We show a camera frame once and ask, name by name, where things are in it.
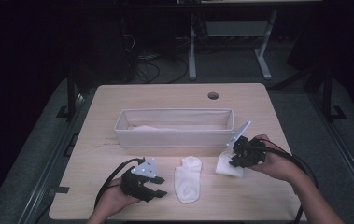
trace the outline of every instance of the floor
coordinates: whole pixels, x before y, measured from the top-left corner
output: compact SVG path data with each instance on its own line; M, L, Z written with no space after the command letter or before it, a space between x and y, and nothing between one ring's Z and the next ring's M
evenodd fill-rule
M194 81L189 80L186 73L188 53L182 50L174 55L176 57L161 57L141 63L137 66L140 75L128 84L147 82L159 73L150 83L168 83L178 78L172 83L259 82L270 87L299 72L286 64L293 42L273 40L269 44L265 59L273 79L267 81L263 79L253 53L261 40L239 41L236 46L217 45L210 51L197 54L197 79ZM148 50L142 56L149 55L154 54ZM339 216L346 223L354 223L354 104L345 88L334 80L332 103L342 108L347 119L329 122L318 107L321 90L307 94L304 91L306 81L306 77L301 78L283 90L269 91L269 96L292 153L304 159L313 169L320 192ZM76 115L66 122L65 118L56 118L60 107L67 105L66 89L64 80L49 99L0 189L0 223L85 222L52 220L48 216L54 190L63 176L68 155L73 151L74 139L95 95L95 86L80 95L76 101Z

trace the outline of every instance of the gray carpet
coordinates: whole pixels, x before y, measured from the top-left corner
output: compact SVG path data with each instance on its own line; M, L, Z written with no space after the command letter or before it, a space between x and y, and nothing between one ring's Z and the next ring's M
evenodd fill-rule
M227 50L212 54L198 54L196 59L197 80L195 83L261 82L266 86L292 76L297 71L285 64L291 43L273 43L265 58L274 78L265 81L250 48ZM187 54L178 55L187 61ZM153 61L160 68L160 75L152 83L165 83L182 75L186 64L179 60L160 59ZM292 153L305 160L313 169L319 181L319 190L333 209L346 223L354 223L354 178L347 169L337 143L330 134L329 125L337 129L354 157L354 104L346 90L334 82L333 103L340 105L347 119L336 120L333 124L323 121L311 100L303 91L305 79L291 84L284 91L269 91L273 106ZM141 83L135 77L131 83ZM186 75L176 83L191 83ZM78 133L95 94L95 88L84 95L78 112L72 122L56 118L61 106L66 105L66 83L60 84L53 93L21 155L10 170L0 189L0 223L19 223L22 216L26 223L84 223L84 220L57 221L48 216L47 207L53 199L52 191L58 187L68 157L63 156L69 139ZM50 174L43 176L49 169ZM38 186L43 179L48 179ZM24 209L30 196L35 192L36 207ZM285 223L285 222L249 222Z

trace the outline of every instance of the metal stand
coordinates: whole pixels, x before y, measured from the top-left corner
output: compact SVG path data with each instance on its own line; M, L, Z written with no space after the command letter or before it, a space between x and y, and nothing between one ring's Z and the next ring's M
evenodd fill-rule
M266 27L264 28L264 32L259 34L259 35L263 36L263 42L262 42L261 47L259 49L254 50L256 59L258 60L259 66L262 70L263 77L266 80L272 79L272 75L270 74L269 68L267 67L267 63L266 63L265 59L263 58L263 55L264 55L264 52L266 51L267 43L269 42L270 34L272 33L272 30L273 30L274 22L276 19L276 13L277 13L276 10L272 11L270 18L266 24ZM229 34L229 36L244 36L244 35L242 35L243 33L236 31L236 34L234 34L234 35ZM190 47L190 51L189 51L189 79L190 80L195 80L197 78L197 76L196 76L196 61L195 61L195 57L194 57L194 37L195 37L195 34L194 34L193 28L191 26L191 47Z
M276 10L274 10L272 12L272 14L270 15L270 19L267 22L267 27L264 32L263 43L262 43L261 48L255 49L256 59L258 60L258 63L259 63L259 66L261 67L264 79L266 79L266 80L271 80L272 75L270 74L269 68L267 67L267 63L264 60L263 55L264 55L264 52L266 51L267 43L269 42L270 34L272 33L275 19L276 19Z
M196 80L196 59L194 57L194 31L191 27L191 49L189 51L189 79Z

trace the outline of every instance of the white cloth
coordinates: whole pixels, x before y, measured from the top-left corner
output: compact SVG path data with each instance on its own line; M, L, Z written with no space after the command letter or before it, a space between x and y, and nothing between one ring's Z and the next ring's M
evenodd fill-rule
M182 166L175 170L175 189L182 203L192 203L200 197L200 159L189 156L182 159Z
M232 157L235 154L232 151L224 151L220 153L217 170L215 173L219 175L232 175L236 177L243 178L244 176L244 169L242 167L234 167L232 166L229 161L232 160Z

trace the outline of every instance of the white bracket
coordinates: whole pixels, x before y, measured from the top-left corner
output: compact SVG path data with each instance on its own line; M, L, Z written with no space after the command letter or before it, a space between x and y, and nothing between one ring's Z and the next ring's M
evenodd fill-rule
M250 125L251 121L247 120L247 122L241 126L237 132L233 132L232 134L232 138L230 139L230 141L228 143L226 143L226 146L231 146L232 144L234 144L238 138L240 138L240 136L246 131L246 129L248 128L248 126Z
M134 169L131 170L132 174L142 175L149 178L156 177L156 164L154 163L154 158L143 162Z

